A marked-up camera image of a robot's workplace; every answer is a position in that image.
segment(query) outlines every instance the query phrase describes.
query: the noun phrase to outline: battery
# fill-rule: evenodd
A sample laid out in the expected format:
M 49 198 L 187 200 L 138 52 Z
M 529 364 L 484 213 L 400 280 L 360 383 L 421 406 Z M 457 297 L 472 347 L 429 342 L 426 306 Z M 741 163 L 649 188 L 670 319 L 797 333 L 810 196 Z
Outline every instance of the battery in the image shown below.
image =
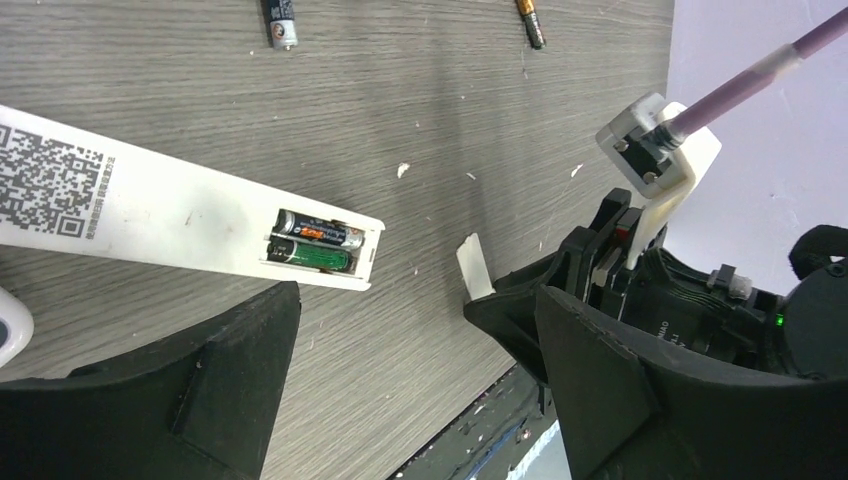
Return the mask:
M 268 0 L 271 18 L 271 41 L 274 48 L 291 50 L 297 46 L 292 0 Z
M 527 30 L 527 38 L 530 39 L 530 46 L 535 50 L 545 48 L 545 36 L 542 34 L 542 25 L 539 23 L 539 16 L 536 15 L 536 6 L 533 5 L 533 0 L 516 0 L 518 5 L 518 13 L 521 14 L 521 19 L 524 20 L 524 28 Z
M 268 261 L 332 272 L 348 272 L 353 267 L 353 257 L 344 250 L 319 247 L 279 237 L 271 237 L 268 243 Z
M 356 250 L 365 241 L 365 234 L 362 230 L 289 210 L 279 211 L 277 224 L 274 225 L 271 232 L 324 243 L 345 250 Z

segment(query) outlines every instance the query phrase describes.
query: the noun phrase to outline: barcode label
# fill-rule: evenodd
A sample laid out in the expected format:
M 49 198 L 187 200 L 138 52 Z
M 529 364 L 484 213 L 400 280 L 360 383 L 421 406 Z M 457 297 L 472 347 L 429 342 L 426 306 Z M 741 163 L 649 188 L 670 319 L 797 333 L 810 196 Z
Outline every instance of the barcode label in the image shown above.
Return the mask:
M 93 238 L 92 208 L 103 163 L 101 153 L 0 125 L 0 223 Z

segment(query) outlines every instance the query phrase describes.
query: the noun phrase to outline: purple tube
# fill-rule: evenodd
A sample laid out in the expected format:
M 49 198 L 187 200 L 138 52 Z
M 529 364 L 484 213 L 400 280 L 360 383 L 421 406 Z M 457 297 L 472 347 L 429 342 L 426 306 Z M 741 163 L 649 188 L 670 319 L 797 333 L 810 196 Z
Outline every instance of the purple tube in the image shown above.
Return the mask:
M 781 74 L 848 32 L 848 8 L 811 30 L 795 43 L 784 45 L 747 70 L 731 78 L 694 105 L 664 123 L 678 142 L 724 115 L 760 90 L 771 85 Z

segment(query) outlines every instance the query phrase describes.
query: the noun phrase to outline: gray wood grain surface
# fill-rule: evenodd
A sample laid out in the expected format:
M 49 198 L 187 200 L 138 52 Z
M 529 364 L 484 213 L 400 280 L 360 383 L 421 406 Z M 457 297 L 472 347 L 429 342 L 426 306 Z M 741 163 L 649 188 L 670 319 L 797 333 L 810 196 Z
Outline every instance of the gray wood grain surface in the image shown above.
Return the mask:
M 624 183 L 593 135 L 664 90 L 672 0 L 540 2 L 543 52 L 510 0 L 295 10 L 301 46 L 280 52 L 258 2 L 0 0 L 0 103 L 386 223 L 370 291 L 303 288 L 264 474 L 376 480 L 511 364 L 462 318 L 464 236 L 498 277 Z M 8 380 L 64 375 L 269 283 L 3 247 L 0 285 L 36 319 Z

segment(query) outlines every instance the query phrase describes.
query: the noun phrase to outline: green battery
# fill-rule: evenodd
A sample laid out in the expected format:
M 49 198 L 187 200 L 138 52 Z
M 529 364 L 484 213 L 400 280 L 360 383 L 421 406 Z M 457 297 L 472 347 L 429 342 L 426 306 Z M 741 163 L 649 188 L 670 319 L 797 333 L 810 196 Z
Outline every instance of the green battery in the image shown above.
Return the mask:
M 353 267 L 353 257 L 344 250 L 298 243 L 279 237 L 271 237 L 268 243 L 268 261 L 332 272 L 347 272 Z

